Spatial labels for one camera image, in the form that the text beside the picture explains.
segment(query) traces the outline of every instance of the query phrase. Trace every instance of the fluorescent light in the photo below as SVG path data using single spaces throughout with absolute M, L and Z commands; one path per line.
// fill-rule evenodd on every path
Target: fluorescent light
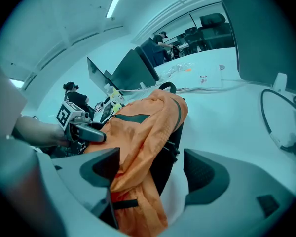
M 110 18 L 112 17 L 112 14 L 115 10 L 115 7 L 117 6 L 117 3 L 118 3 L 119 0 L 113 0 L 111 5 L 110 5 L 110 8 L 109 8 L 109 11 L 107 13 L 107 18 Z
M 14 79 L 10 79 L 10 81 L 14 84 L 15 87 L 17 88 L 22 88 L 24 82 L 23 81 L 18 81 L 18 80 L 14 80 Z

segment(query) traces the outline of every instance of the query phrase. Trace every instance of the backpack strap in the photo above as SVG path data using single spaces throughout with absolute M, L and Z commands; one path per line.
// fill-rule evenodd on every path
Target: backpack strap
M 173 94 L 175 94 L 176 92 L 177 92 L 177 88 L 174 86 L 174 84 L 173 83 L 171 83 L 171 82 L 165 82 L 165 83 L 163 83 L 160 87 L 159 87 L 159 89 L 166 89 L 166 88 L 169 88 L 170 87 L 170 93 L 173 93 Z

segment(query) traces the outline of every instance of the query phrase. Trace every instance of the man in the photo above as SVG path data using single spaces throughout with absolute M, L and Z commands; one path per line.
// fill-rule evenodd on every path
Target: man
M 156 34 L 154 37 L 153 37 L 153 42 L 155 42 L 156 44 L 158 44 L 159 46 L 161 47 L 168 47 L 168 48 L 172 48 L 173 45 L 167 45 L 167 44 L 164 44 L 163 43 L 163 38 L 167 38 L 167 33 L 166 32 L 160 32 L 159 34 Z

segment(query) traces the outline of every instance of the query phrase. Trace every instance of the hair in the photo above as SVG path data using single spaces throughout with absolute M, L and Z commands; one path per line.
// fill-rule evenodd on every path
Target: hair
M 63 89 L 67 92 L 68 90 L 72 90 L 74 87 L 74 83 L 72 81 L 64 84 Z

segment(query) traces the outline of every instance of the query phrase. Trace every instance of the ceiling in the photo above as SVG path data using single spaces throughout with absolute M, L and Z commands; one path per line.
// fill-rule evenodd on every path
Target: ceiling
M 26 80 L 77 42 L 134 22 L 151 0 L 23 0 L 0 33 L 0 65 L 8 77 Z

